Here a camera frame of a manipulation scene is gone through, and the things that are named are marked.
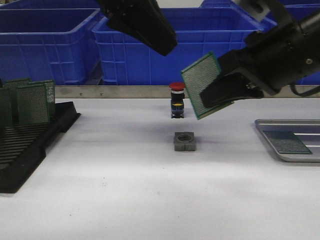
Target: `gray square block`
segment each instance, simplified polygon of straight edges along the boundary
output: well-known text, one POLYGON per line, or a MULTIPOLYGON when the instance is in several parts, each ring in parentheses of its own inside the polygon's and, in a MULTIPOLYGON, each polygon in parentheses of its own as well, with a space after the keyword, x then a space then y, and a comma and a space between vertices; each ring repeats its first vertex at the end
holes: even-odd
POLYGON ((175 132, 174 133, 174 150, 178 152, 195 151, 196 139, 193 132, 175 132))

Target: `black pcb rack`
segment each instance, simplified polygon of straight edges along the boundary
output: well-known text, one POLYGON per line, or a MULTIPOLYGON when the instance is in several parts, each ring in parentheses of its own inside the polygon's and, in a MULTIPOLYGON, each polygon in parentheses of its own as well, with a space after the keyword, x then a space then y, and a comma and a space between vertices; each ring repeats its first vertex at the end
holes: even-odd
POLYGON ((79 116, 73 102, 56 103, 50 124, 0 128, 0 193, 16 193, 46 157, 46 147, 79 116))

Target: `perforated pcb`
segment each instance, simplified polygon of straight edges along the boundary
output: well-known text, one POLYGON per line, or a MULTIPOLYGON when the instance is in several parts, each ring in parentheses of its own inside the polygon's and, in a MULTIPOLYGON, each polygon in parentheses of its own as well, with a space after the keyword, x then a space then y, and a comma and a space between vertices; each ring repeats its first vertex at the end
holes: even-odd
POLYGON ((5 82, 4 86, 10 89, 10 97, 11 97, 11 107, 12 107, 12 115, 13 121, 18 122, 18 105, 17 105, 17 88, 28 85, 30 82, 29 78, 25 79, 17 79, 17 80, 8 80, 5 82))
POLYGON ((46 99, 48 102, 49 107, 49 114, 50 116, 54 116, 56 114, 56 97, 55 97, 55 81, 48 80, 48 81, 33 81, 29 84, 44 84, 46 88, 46 99))
POLYGON ((50 122, 45 84, 29 84, 16 89, 19 123, 48 124, 50 122))
POLYGON ((205 107, 200 93, 205 90, 220 74, 221 69, 212 52, 204 55, 189 67, 181 71, 185 88, 191 100, 197 119, 202 119, 232 104, 232 102, 216 107, 205 107))
POLYGON ((0 127, 8 127, 12 126, 12 124, 10 89, 2 87, 0 88, 0 127))
POLYGON ((263 131, 280 154, 312 154, 293 131, 263 131))

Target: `black cable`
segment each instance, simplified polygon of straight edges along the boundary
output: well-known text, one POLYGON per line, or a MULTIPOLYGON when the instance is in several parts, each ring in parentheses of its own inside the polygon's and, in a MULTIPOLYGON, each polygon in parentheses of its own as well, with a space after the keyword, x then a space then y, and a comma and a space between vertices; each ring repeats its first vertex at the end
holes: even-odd
POLYGON ((290 84, 290 89, 291 89, 291 91, 292 91, 295 95, 297 95, 297 96, 299 96, 299 97, 304 97, 304 98, 305 98, 305 97, 309 97, 309 96, 311 96, 311 95, 313 95, 313 94, 317 94, 317 93, 320 92, 320 86, 316 86, 315 88, 312 88, 311 90, 308 90, 308 91, 299 93, 299 92, 297 91, 297 88, 296 88, 296 84, 295 84, 295 83, 291 83, 291 84, 290 84))

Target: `screw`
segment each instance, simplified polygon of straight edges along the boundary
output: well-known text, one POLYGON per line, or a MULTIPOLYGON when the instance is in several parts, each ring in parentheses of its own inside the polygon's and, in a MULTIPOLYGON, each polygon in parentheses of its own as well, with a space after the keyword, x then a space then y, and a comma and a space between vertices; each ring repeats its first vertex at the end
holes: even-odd
POLYGON ((305 61, 306 64, 313 64, 314 61, 310 58, 308 58, 306 61, 305 61))
POLYGON ((256 85, 254 85, 252 82, 249 82, 249 83, 246 85, 246 87, 247 87, 248 89, 254 89, 254 88, 256 87, 256 85))

